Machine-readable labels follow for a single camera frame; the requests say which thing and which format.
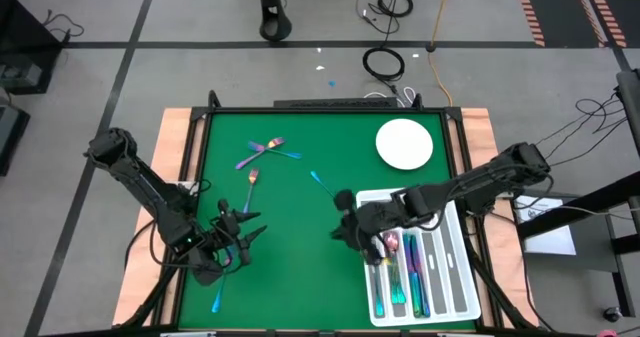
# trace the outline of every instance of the white paper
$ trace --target white paper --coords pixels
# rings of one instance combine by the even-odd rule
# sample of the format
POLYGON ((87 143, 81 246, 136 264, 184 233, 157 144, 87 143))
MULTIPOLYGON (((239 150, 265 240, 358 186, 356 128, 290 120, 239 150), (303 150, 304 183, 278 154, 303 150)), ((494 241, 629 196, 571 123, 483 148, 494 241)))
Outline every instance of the white paper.
MULTIPOLYGON (((536 197, 520 196, 516 198, 516 206, 527 206, 536 197)), ((520 223, 526 222, 538 215, 543 214, 546 210, 562 206, 562 200, 555 198, 543 198, 536 202, 531 208, 523 210, 516 210, 516 215, 520 223)), ((546 254, 560 254, 560 255, 572 255, 576 254, 576 247, 573 244, 573 238, 571 237, 571 230, 569 226, 563 226, 556 228, 553 231, 527 238, 524 243, 525 252, 531 253, 546 253, 546 254)))

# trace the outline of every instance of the green table surface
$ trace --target green table surface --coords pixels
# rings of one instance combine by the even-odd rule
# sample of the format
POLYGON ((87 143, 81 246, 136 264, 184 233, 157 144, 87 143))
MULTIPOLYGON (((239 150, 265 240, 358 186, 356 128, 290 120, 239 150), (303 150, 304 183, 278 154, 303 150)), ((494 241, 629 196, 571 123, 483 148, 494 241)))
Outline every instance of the green table surface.
MULTIPOLYGON (((267 225, 251 246, 252 262, 227 277, 218 313, 211 312, 220 281, 201 286, 187 275, 181 328, 373 329, 369 320, 363 260, 344 242, 329 238, 340 213, 311 177, 316 171, 334 191, 399 188, 449 178, 438 114, 216 114, 203 179, 198 220, 209 226, 226 198, 242 210, 251 168, 260 168, 251 211, 262 215, 242 225, 248 233, 267 225), (378 129, 395 118, 422 124, 434 151, 424 166, 400 171, 378 155, 378 129), (252 152, 249 140, 266 144, 284 137, 282 151, 302 153, 294 160, 265 153, 241 170, 234 166, 252 152)), ((411 326, 412 329, 473 329, 472 321, 411 326)))

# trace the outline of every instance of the wooden table frame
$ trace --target wooden table frame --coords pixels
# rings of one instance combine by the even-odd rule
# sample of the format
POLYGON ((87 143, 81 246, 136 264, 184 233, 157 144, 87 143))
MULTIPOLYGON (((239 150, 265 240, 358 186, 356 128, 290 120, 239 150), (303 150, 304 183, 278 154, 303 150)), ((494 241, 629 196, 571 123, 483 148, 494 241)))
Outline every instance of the wooden table frame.
MULTIPOLYGON (((489 113, 486 109, 454 109, 450 114, 455 115, 455 110, 461 111, 459 114, 461 114, 462 121, 456 123, 455 120, 450 119, 448 127, 455 168, 458 173, 462 173, 469 167, 473 168, 488 162, 497 155, 498 150, 493 137, 489 113)), ((180 179, 192 181, 196 178, 205 121, 204 119, 198 120, 195 123, 195 128, 189 131, 191 118, 191 108, 170 108, 164 111, 151 168, 166 181, 180 179), (188 145, 189 139, 194 141, 189 144, 192 146, 190 154, 185 153, 185 146, 188 145)), ((508 201, 498 200, 495 207, 497 213, 513 218, 508 201)), ((151 216, 144 208, 141 208, 136 231, 150 220, 151 216)), ((470 219, 468 220, 467 227, 470 232, 475 232, 478 226, 470 219)), ((149 230, 144 231, 131 248, 130 263, 125 271, 113 318, 114 325, 126 321, 133 315, 159 279, 161 268, 149 255, 148 233, 149 230)), ((486 257, 491 261, 496 282, 520 313, 532 324, 537 324, 537 318, 527 300, 523 258, 515 226, 497 218, 486 218, 484 234, 486 235, 485 242, 476 236, 471 237, 474 248, 479 251, 481 250, 480 243, 486 244, 488 247, 486 257)), ((164 252, 164 244, 161 239, 155 239, 154 249, 156 253, 164 252)), ((173 319, 177 277, 176 274, 165 292, 163 312, 158 316, 156 322, 170 324, 173 319)), ((482 324, 499 327, 504 320, 504 327, 511 327, 508 320, 501 318, 497 312, 492 313, 496 309, 491 308, 492 299, 486 286, 478 276, 476 276, 476 282, 482 309, 482 324)), ((150 324, 150 322, 151 320, 147 319, 146 324, 150 324)))

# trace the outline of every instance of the white plate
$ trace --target white plate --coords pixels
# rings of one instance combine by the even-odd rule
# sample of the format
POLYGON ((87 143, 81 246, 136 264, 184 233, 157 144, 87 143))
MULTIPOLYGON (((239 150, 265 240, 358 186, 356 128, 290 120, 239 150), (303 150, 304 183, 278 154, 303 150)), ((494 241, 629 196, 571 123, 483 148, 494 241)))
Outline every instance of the white plate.
POLYGON ((376 135, 380 157, 391 167, 413 170, 422 167, 433 153, 433 140, 418 122, 399 118, 385 123, 376 135))

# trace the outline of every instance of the gray floor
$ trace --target gray floor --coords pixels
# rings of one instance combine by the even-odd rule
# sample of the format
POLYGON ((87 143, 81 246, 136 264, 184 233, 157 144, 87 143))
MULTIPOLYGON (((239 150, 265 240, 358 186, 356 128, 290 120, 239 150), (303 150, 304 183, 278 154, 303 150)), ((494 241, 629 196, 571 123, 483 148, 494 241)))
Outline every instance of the gray floor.
MULTIPOLYGON (((47 9, 69 14, 86 28, 79 41, 127 41, 142 0, 21 0, 39 19, 47 9)), ((369 0, 362 0, 366 5, 369 0)), ((378 40, 355 16, 355 0, 288 0, 290 40, 378 40)), ((416 0, 392 40, 429 38, 439 0, 416 0)), ((259 41, 257 0, 153 0, 142 41, 259 41)), ((450 0, 441 38, 531 41, 518 0, 450 0)), ((397 49, 407 62, 398 83, 443 106, 424 49, 397 49)), ((277 99, 339 98, 387 92, 363 70, 364 49, 137 50, 112 126, 129 129, 149 160, 166 107, 205 103, 215 89, 225 106, 269 106, 277 99)), ((20 96, 31 122, 7 177, 0 179, 0 335, 24 333, 120 66, 123 50, 66 50, 49 91, 20 96)), ((632 66, 640 51, 626 50, 632 66)), ((616 60, 607 49, 440 49, 434 55, 456 105, 487 107, 499 148, 537 141, 576 118, 580 98, 605 100, 616 85, 616 60)), ((387 60, 373 58, 378 69, 387 60)), ((597 122, 587 125, 595 129, 597 122)), ((550 159, 588 149, 600 135, 576 134, 550 159)), ((550 151, 554 142, 541 145, 550 151)), ((557 191, 586 193, 638 169, 628 128, 622 126, 588 156, 554 169, 557 191)), ((71 241, 41 333, 109 328, 122 280, 123 254, 139 206, 104 172, 96 172, 71 241)), ((617 221, 621 235, 631 225, 617 221)), ((626 259, 640 280, 638 256, 626 259)), ((558 330, 597 333, 640 324, 604 322, 615 305, 611 278, 539 261, 530 264, 540 313, 558 330)), ((640 288, 633 290, 640 306, 640 288)))

